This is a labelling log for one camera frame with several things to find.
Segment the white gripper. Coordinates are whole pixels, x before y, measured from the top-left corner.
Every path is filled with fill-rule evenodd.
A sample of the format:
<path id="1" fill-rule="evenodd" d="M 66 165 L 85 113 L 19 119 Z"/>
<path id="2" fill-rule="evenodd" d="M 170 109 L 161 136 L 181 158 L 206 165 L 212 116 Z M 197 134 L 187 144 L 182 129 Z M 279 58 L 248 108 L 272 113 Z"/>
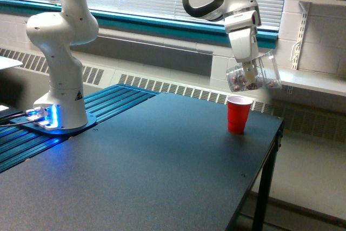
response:
<path id="1" fill-rule="evenodd" d="M 234 57 L 242 63 L 247 83 L 255 83 L 256 70 L 252 60 L 258 57 L 257 26 L 259 15 L 256 10 L 240 12 L 224 18 Z"/>

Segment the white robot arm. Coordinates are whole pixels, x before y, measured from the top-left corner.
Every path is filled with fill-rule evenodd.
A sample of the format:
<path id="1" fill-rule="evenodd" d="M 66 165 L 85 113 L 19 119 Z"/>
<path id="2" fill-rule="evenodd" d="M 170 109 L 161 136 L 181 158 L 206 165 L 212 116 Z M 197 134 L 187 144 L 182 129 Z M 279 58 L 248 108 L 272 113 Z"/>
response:
<path id="1" fill-rule="evenodd" d="M 83 99 L 81 62 L 71 46 L 94 41 L 99 26 L 87 0 L 60 0 L 60 12 L 31 16 L 26 33 L 44 54 L 49 66 L 49 91 L 34 102 L 28 120 L 40 127 L 69 130 L 88 123 Z M 234 57 L 241 63 L 247 82 L 255 80 L 254 61 L 258 57 L 257 27 L 261 25 L 256 0 L 182 0 L 190 16 L 207 21 L 224 21 Z"/>

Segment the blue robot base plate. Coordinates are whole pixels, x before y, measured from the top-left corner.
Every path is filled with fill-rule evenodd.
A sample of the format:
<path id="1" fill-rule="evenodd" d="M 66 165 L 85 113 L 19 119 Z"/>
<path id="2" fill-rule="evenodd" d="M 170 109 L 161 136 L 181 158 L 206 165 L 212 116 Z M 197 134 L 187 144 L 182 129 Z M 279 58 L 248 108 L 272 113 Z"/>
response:
<path id="1" fill-rule="evenodd" d="M 82 133 L 92 128 L 93 126 L 97 124 L 97 117 L 95 115 L 91 113 L 87 113 L 87 119 L 88 119 L 88 122 L 86 125 L 79 128 L 73 128 L 73 129 L 61 128 L 61 129 L 55 129 L 55 130 L 46 130 L 35 123 L 23 124 L 22 127 L 26 130 L 32 130 L 34 132 L 46 134 L 49 136 L 75 136 L 79 133 Z"/>

